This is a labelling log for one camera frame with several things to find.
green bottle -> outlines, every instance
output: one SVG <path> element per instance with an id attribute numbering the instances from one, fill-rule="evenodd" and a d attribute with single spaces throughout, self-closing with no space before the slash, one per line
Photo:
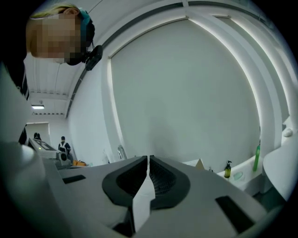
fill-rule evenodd
<path id="1" fill-rule="evenodd" d="M 224 177 L 227 179 L 231 176 L 231 166 L 230 166 L 230 163 L 232 163 L 232 161 L 229 161 L 228 160 L 228 164 L 227 166 L 225 167 L 224 169 Z"/>
<path id="2" fill-rule="evenodd" d="M 260 141 L 259 145 L 257 146 L 256 157 L 255 157 L 255 163 L 253 164 L 253 168 L 252 168 L 252 170 L 253 170 L 254 172 L 257 171 L 257 164 L 259 163 L 260 146 L 261 146 L 261 141 Z"/>

white wall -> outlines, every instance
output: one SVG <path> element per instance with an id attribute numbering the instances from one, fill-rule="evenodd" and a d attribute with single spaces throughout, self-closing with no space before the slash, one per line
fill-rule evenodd
<path id="1" fill-rule="evenodd" d="M 77 159 L 93 165 L 106 164 L 107 157 L 114 162 L 103 116 L 100 70 L 99 63 L 86 74 L 68 116 Z"/>
<path id="2" fill-rule="evenodd" d="M 215 172 L 249 159 L 259 139 L 251 86 L 231 53 L 188 20 L 157 28 L 111 60 L 128 157 L 202 158 Z"/>
<path id="3" fill-rule="evenodd" d="M 118 13 L 116 13 L 116 14 L 113 14 L 113 16 L 117 16 L 116 18 L 118 19 L 118 20 L 113 20 L 113 21 L 111 21 L 111 22 L 113 22 L 113 24 L 110 24 L 111 22 L 109 22 L 108 24 L 110 24 L 110 27 L 108 28 L 108 31 L 106 32 L 106 30 L 103 30 L 102 28 L 100 28 L 100 29 L 98 29 L 99 31 L 100 31 L 100 34 L 99 35 L 101 35 L 101 34 L 103 34 L 103 36 L 102 37 L 100 37 L 100 39 L 99 39 L 99 41 L 98 41 L 98 44 L 100 44 L 100 43 L 103 43 L 110 35 L 112 35 L 116 30 L 118 30 L 120 27 L 122 27 L 125 23 L 127 23 L 127 22 L 129 22 L 129 21 L 131 21 L 132 19 L 134 19 L 135 17 L 137 17 L 137 16 L 139 16 L 140 14 L 142 14 L 142 13 L 145 13 L 145 12 L 147 12 L 147 11 L 150 11 L 150 10 L 152 10 L 152 9 L 154 9 L 154 8 L 156 8 L 156 7 L 161 7 L 161 6 L 164 6 L 164 5 L 167 5 L 167 4 L 169 4 L 169 3 L 174 3 L 174 2 L 178 2 L 178 1 L 175 1 L 175 0 L 164 0 L 164 1 L 160 1 L 160 2 L 158 2 L 158 3 L 156 3 L 156 4 L 152 4 L 152 5 L 150 5 L 150 6 L 146 6 L 146 7 L 142 7 L 141 9 L 138 9 L 137 11 L 134 11 L 132 14 L 129 14 L 129 12 L 126 12 L 126 14 L 122 14 L 122 16 L 123 16 L 123 18 L 118 18 Z M 97 12 L 97 8 L 100 8 L 100 9 L 103 9 L 103 5 L 98 5 L 95 9 L 94 9 L 94 13 L 95 12 Z M 119 8 L 119 9 L 117 9 L 117 10 L 119 10 L 119 11 L 126 11 L 127 10 L 127 8 L 125 8 L 125 7 L 123 7 L 123 8 Z M 167 15 L 167 13 L 168 13 L 169 11 L 167 11 L 167 12 L 164 12 L 164 13 L 161 13 L 161 14 L 157 14 L 157 15 L 155 15 L 155 16 L 153 16 L 153 17 L 150 17 L 150 18 L 152 18 L 152 19 L 155 19 L 155 18 L 158 18 L 158 15 L 163 15 L 163 17 L 160 19 L 160 21 L 161 22 L 164 22 L 164 21 L 166 21 L 166 20 L 169 20 L 169 19 L 167 19 L 167 17 L 169 17 L 169 18 L 171 18 L 171 16 L 166 16 Z M 110 98 L 110 95 L 109 95 L 109 93 L 108 93 L 108 91 L 109 91 L 109 87 L 111 86 L 109 83 L 107 83 L 107 79 L 106 79 L 106 74 L 107 74 L 107 70 L 106 70 L 106 63 L 107 63 L 107 61 L 106 60 L 104 60 L 104 58 L 105 57 L 108 57 L 108 56 L 110 56 L 111 54 L 110 53 L 113 53 L 113 52 L 115 52 L 115 49 L 117 48 L 117 47 L 119 47 L 117 44 L 122 44 L 123 43 L 123 41 L 126 41 L 126 38 L 132 38 L 133 36 L 131 36 L 131 37 L 129 37 L 129 34 L 131 33 L 131 30 L 134 28 L 134 31 L 132 32 L 132 34 L 133 35 L 135 35 L 135 34 L 139 34 L 140 32 L 142 32 L 144 29 L 146 29 L 146 28 L 151 28 L 152 27 L 152 23 L 149 23 L 148 24 L 148 21 L 147 20 L 149 20 L 149 19 L 146 19 L 146 20 L 144 20 L 144 21 L 142 21 L 141 23 L 139 23 L 139 24 L 137 24 L 136 26 L 133 26 L 133 27 L 131 27 L 130 29 L 128 29 L 126 32 L 124 32 L 123 34 L 121 34 L 121 36 L 120 37 L 118 37 L 117 39 L 115 39 L 113 42 L 112 42 L 112 44 L 110 44 L 106 49 L 105 49 L 105 51 L 103 52 L 104 53 L 104 56 L 103 56 L 103 59 L 102 59 L 102 61 L 93 69 L 93 73 L 92 73 L 92 77 L 96 77 L 98 80 L 101 80 L 102 81 L 102 84 L 101 85 L 97 85 L 97 82 L 94 84 L 94 86 L 97 86 L 97 89 L 102 89 L 102 100 L 99 100 L 99 101 L 92 101 L 92 103 L 93 103 L 93 105 L 92 106 L 94 106 L 94 105 L 96 105 L 96 108 L 97 108 L 97 103 L 99 103 L 100 105 L 99 105 L 99 107 L 101 108 L 102 106 L 103 106 L 103 109 L 104 109 L 104 111 L 105 111 L 105 113 L 104 113 L 104 119 L 105 119 L 105 125 L 106 125 L 106 128 L 108 129 L 108 134 L 107 133 L 103 133 L 103 134 L 100 134 L 100 136 L 99 137 L 101 137 L 100 139 L 99 138 L 97 138 L 96 140 L 98 140 L 98 141 L 106 141 L 106 140 L 108 140 L 109 139 L 109 142 L 110 142 L 110 144 L 113 144 L 113 146 L 112 146 L 112 148 L 113 149 L 111 149 L 110 148 L 110 151 L 113 151 L 113 153 L 114 153 L 114 157 L 113 157 L 113 155 L 110 155 L 110 157 L 111 157 L 111 160 L 114 158 L 115 160 L 117 159 L 116 157 L 116 149 L 114 149 L 115 147 L 116 147 L 116 145 L 118 145 L 119 144 L 119 138 L 116 138 L 117 137 L 117 132 L 113 132 L 113 133 L 111 133 L 111 131 L 115 131 L 115 128 L 109 128 L 109 126 L 108 126 L 108 124 L 113 124 L 113 120 L 114 120 L 114 118 L 113 118 L 113 114 L 112 113 L 107 113 L 106 112 L 106 110 L 105 110 L 105 108 L 104 107 L 109 107 L 109 110 L 110 110 L 110 108 L 111 108 L 111 105 L 110 105 L 110 102 L 107 100 L 107 98 Z M 79 75 L 81 74 L 81 72 L 82 72 L 82 70 L 83 70 L 83 68 L 84 68 L 84 65 L 82 65 L 81 66 L 81 68 L 80 68 L 80 70 L 78 70 L 78 73 L 77 73 L 77 77 L 76 78 L 78 78 L 79 77 Z M 87 76 L 86 76 L 86 78 L 87 79 L 89 79 L 90 78 L 90 76 L 88 76 L 90 73 L 88 73 L 87 74 Z M 70 92 L 72 92 L 72 90 L 74 89 L 74 87 L 75 87 L 75 83 L 76 83 L 76 80 L 74 80 L 74 83 L 73 83 L 73 85 L 72 85 L 72 87 L 71 87 L 71 89 L 70 89 Z M 85 96 L 88 96 L 89 97 L 89 95 L 87 95 L 88 94 L 88 92 L 83 92 L 82 94 L 84 94 Z M 93 112 L 91 112 L 91 110 L 92 109 L 90 109 L 89 111 L 88 111 L 88 113 L 90 113 L 90 115 L 94 115 L 93 114 Z M 74 115 L 79 115 L 79 110 L 77 110 L 75 113 L 74 113 Z M 78 120 L 78 119 L 75 119 L 75 120 L 77 120 L 77 121 L 81 121 L 81 122 L 83 122 L 83 123 L 86 123 L 86 124 L 88 124 L 89 122 L 93 122 L 94 120 L 93 119 L 91 119 L 91 120 L 89 120 L 89 118 L 87 118 L 87 117 L 85 117 L 85 119 L 84 120 Z M 105 126 L 105 125 L 102 125 L 101 124 L 101 126 L 100 126 L 100 130 L 97 130 L 97 128 L 95 128 L 93 131 L 92 131 L 92 133 L 97 133 L 98 135 L 99 135 L 99 132 L 102 132 L 103 131 L 103 127 Z M 80 126 L 80 124 L 76 124 L 76 123 L 73 123 L 73 125 L 72 125 L 72 127 L 73 128 L 75 128 L 76 126 Z M 110 147 L 110 145 L 108 145 L 108 146 L 101 146 L 99 149 L 104 149 L 105 147 Z"/>
<path id="4" fill-rule="evenodd" d="M 63 117 L 63 115 L 32 115 L 28 122 L 48 122 L 51 146 L 58 149 L 58 145 L 61 142 L 61 136 L 65 136 L 65 140 L 72 148 L 72 155 L 74 156 L 75 148 L 73 148 L 72 138 L 69 133 L 68 121 Z"/>

ceiling light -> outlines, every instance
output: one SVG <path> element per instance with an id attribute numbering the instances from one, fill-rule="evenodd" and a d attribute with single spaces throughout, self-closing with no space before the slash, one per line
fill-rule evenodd
<path id="1" fill-rule="evenodd" d="M 32 105 L 33 109 L 45 109 L 44 105 Z"/>

white ceiling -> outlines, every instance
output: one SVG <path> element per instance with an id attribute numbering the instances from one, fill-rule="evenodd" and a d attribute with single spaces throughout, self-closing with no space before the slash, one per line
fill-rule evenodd
<path id="1" fill-rule="evenodd" d="M 71 0 L 71 3 L 89 12 L 95 26 L 94 43 L 103 39 L 108 30 L 119 20 L 137 9 L 160 0 Z M 40 9 L 63 0 L 49 0 Z M 72 96 L 75 84 L 84 67 L 59 65 L 47 59 L 25 59 L 27 82 L 32 105 L 43 104 L 45 109 L 34 110 L 34 114 L 64 114 Z"/>

